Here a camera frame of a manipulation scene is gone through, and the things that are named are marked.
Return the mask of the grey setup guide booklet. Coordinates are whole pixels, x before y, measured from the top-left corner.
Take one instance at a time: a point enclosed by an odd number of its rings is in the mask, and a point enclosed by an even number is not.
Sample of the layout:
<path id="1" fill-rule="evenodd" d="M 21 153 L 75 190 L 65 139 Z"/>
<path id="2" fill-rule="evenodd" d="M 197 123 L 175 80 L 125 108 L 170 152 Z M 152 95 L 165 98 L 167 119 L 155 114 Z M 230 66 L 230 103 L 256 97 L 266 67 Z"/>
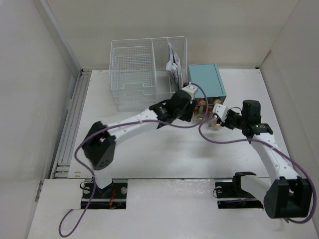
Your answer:
<path id="1" fill-rule="evenodd" d="M 183 87 L 182 68 L 178 54 L 171 43 L 168 44 L 169 60 L 166 64 L 166 72 L 171 85 L 177 92 Z"/>

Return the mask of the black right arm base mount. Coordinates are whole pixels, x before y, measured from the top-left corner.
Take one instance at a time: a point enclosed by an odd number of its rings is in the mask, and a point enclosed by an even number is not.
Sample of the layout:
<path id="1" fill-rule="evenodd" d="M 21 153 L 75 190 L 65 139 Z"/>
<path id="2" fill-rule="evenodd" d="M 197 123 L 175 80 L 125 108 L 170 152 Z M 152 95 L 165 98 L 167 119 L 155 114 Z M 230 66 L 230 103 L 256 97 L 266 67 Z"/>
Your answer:
<path id="1" fill-rule="evenodd" d="M 218 209 L 263 209 L 263 203 L 241 188 L 241 178 L 253 172 L 236 172 L 232 178 L 215 179 L 213 197 Z"/>

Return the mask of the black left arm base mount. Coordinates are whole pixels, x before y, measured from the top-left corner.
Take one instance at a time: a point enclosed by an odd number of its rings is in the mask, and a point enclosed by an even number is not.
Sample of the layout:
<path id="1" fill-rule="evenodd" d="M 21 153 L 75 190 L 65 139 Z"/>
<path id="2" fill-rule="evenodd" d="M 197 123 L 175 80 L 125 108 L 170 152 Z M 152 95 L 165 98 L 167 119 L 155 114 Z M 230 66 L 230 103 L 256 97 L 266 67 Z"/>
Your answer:
<path id="1" fill-rule="evenodd" d="M 85 209 L 89 199 L 93 196 L 89 203 L 88 209 L 92 210 L 122 210 L 126 209 L 127 193 L 128 193 L 128 180 L 127 179 L 114 179 L 112 184 L 106 189 L 96 188 L 93 193 L 93 182 L 84 181 L 80 184 L 82 190 L 81 209 Z"/>

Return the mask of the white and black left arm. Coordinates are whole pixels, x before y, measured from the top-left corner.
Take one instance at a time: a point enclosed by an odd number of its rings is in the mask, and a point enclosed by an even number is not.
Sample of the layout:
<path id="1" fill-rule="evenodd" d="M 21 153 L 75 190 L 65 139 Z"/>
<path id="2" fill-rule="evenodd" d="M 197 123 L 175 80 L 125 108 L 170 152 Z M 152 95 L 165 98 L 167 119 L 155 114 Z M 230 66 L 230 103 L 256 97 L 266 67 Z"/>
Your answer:
<path id="1" fill-rule="evenodd" d="M 95 122 L 86 135 L 81 148 L 90 161 L 95 175 L 94 191 L 104 198 L 110 195 L 113 180 L 104 169 L 115 154 L 116 146 L 141 133 L 172 125 L 176 120 L 189 122 L 195 108 L 195 93 L 198 87 L 190 84 L 168 99 L 154 104 L 143 112 L 110 125 Z"/>

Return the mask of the aluminium rail frame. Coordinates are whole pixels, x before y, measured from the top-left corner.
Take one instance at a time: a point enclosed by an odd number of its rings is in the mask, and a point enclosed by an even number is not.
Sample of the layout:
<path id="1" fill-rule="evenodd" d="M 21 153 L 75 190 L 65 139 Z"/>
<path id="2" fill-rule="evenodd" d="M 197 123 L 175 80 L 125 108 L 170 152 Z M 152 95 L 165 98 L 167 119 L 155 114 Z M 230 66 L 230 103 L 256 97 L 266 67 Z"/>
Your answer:
<path id="1" fill-rule="evenodd" d="M 82 69 L 78 75 L 72 97 L 67 104 L 67 115 L 62 125 L 62 132 L 58 137 L 58 145 L 53 155 L 49 179 L 68 177 L 91 73 L 91 70 Z"/>

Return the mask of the teal mini drawer cabinet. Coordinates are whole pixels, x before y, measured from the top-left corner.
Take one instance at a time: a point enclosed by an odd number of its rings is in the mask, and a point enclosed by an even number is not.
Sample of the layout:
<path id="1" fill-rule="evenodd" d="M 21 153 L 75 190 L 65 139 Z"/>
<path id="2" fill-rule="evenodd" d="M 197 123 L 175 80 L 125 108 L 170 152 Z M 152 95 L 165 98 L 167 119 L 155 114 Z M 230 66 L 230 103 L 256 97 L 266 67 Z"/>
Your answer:
<path id="1" fill-rule="evenodd" d="M 216 102 L 222 104 L 225 101 L 227 95 L 217 63 L 189 64 L 187 79 L 204 90 L 209 113 L 212 113 Z"/>

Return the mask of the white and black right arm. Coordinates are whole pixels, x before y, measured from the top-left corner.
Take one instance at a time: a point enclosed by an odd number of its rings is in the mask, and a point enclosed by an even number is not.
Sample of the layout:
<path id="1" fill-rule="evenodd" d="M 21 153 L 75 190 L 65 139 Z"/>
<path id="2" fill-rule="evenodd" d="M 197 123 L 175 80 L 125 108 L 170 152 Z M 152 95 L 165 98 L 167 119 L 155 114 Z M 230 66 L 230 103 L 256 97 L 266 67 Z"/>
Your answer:
<path id="1" fill-rule="evenodd" d="M 294 222 L 296 218 L 303 218 L 302 222 L 307 222 L 316 206 L 313 183 L 302 178 L 279 150 L 272 129 L 261 122 L 260 102 L 244 100 L 240 113 L 224 105 L 216 105 L 213 111 L 221 126 L 242 131 L 261 158 L 271 181 L 267 184 L 255 173 L 238 172 L 231 183 L 232 193 L 236 196 L 251 194 L 263 203 L 271 219 Z"/>

